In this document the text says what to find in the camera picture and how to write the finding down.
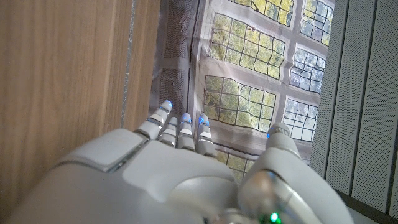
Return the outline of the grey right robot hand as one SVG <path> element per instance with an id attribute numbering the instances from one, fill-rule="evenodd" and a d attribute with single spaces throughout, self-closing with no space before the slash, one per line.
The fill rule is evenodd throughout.
<path id="1" fill-rule="evenodd" d="M 136 130 L 116 129 L 62 157 L 8 223 L 352 223 L 335 190 L 275 123 L 241 181 L 217 160 L 208 117 L 163 102 Z"/>

